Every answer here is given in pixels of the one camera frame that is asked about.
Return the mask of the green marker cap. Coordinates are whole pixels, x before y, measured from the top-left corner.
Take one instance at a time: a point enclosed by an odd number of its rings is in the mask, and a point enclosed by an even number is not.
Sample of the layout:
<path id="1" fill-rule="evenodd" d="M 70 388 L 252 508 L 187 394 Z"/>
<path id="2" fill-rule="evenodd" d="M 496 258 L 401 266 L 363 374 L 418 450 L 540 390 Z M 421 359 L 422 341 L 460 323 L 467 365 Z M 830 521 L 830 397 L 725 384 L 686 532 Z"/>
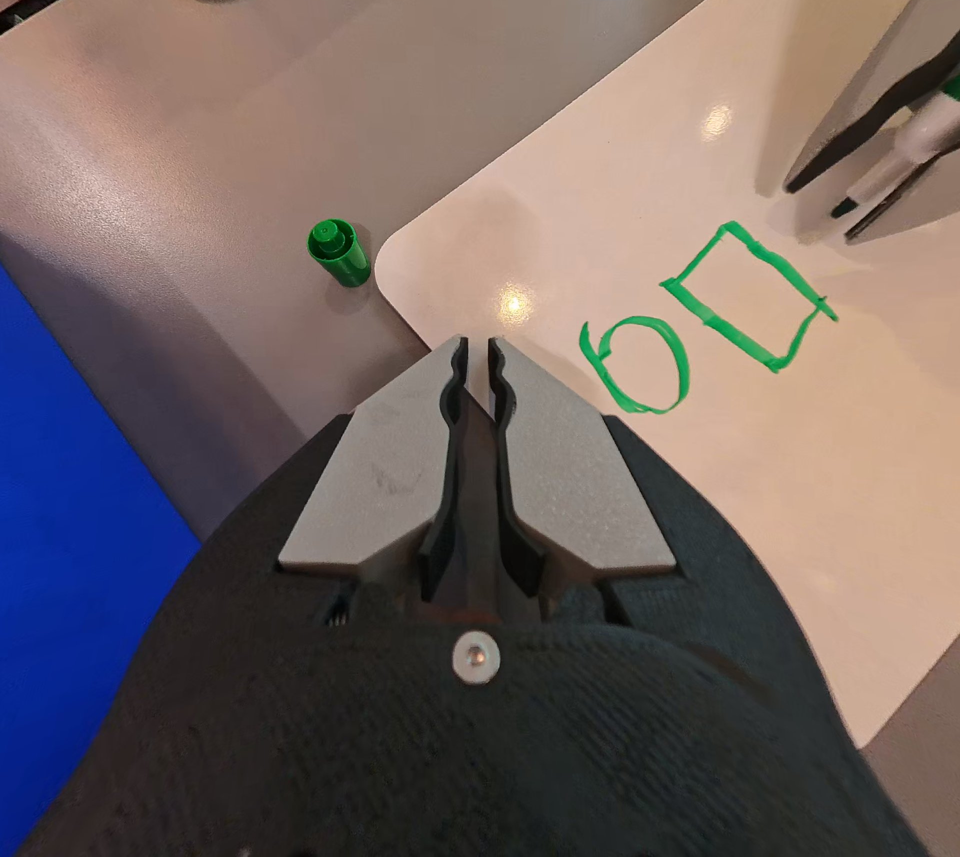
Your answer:
<path id="1" fill-rule="evenodd" d="M 342 287 L 364 285 L 372 273 L 371 261 L 352 224 L 328 218 L 315 224 L 306 240 L 307 251 Z"/>

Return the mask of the blue plastic bin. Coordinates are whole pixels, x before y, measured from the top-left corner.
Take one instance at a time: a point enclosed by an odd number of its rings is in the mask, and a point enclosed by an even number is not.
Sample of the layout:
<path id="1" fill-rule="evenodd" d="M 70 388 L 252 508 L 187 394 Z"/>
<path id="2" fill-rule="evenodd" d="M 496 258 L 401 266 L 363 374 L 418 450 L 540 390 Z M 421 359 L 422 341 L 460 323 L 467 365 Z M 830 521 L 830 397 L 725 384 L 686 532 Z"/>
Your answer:
<path id="1" fill-rule="evenodd" d="M 78 766 L 199 547 L 2 270 L 2 855 Z"/>

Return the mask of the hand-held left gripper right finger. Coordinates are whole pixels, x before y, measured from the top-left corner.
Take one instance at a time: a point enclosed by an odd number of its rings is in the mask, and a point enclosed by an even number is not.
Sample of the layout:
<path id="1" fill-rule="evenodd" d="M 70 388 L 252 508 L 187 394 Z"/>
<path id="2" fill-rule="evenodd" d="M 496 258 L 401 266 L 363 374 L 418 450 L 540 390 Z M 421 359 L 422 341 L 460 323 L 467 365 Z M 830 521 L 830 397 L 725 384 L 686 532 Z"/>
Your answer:
<path id="1" fill-rule="evenodd" d="M 526 597 L 673 572 L 604 415 L 501 336 L 487 342 L 500 556 Z"/>

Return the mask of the white whiteboard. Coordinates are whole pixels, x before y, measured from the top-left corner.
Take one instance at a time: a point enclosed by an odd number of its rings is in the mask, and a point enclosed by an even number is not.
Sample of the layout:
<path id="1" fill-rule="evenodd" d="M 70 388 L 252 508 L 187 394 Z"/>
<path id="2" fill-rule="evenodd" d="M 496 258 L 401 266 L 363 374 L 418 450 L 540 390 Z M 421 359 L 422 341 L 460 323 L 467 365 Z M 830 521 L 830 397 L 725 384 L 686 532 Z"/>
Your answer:
<path id="1" fill-rule="evenodd" d="M 706 0 L 380 248 L 428 347 L 505 335 L 746 539 L 864 748 L 958 636 L 958 216 L 848 244 L 786 175 L 908 0 Z M 837 320 L 775 374 L 662 283 L 728 223 Z"/>

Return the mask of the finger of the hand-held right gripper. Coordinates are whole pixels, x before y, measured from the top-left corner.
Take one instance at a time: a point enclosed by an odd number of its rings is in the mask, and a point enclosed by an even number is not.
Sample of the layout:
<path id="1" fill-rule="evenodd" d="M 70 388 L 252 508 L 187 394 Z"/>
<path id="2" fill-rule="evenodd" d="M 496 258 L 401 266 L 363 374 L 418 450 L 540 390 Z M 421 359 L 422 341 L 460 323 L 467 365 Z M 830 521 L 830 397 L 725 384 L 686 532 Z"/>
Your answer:
<path id="1" fill-rule="evenodd" d="M 870 141 L 958 69 L 959 0 L 908 0 L 787 174 L 795 194 Z"/>
<path id="2" fill-rule="evenodd" d="M 958 213 L 959 149 L 949 147 L 865 203 L 843 234 L 845 243 L 869 243 L 933 224 Z"/>

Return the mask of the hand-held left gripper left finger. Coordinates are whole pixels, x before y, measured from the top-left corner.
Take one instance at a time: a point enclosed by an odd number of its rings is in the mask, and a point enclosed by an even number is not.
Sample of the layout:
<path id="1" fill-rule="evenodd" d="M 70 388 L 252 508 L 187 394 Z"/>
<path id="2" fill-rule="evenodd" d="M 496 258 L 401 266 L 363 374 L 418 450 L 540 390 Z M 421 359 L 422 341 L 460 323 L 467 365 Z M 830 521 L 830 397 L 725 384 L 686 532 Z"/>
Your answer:
<path id="1" fill-rule="evenodd" d="M 453 557 L 469 341 L 454 335 L 354 409 L 277 562 L 431 603 Z"/>

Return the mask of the white green whiteboard marker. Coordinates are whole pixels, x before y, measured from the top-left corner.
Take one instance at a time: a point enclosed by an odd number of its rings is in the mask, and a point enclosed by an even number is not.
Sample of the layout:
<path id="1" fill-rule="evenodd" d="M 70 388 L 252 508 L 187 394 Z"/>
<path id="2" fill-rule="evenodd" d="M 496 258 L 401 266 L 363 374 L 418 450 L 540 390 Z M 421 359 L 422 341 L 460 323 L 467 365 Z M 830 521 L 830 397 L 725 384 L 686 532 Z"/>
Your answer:
<path id="1" fill-rule="evenodd" d="M 895 131 L 888 152 L 831 210 L 833 219 L 845 217 L 864 203 L 886 200 L 902 188 L 921 168 L 958 142 L 959 75 L 942 84 L 919 109 Z"/>

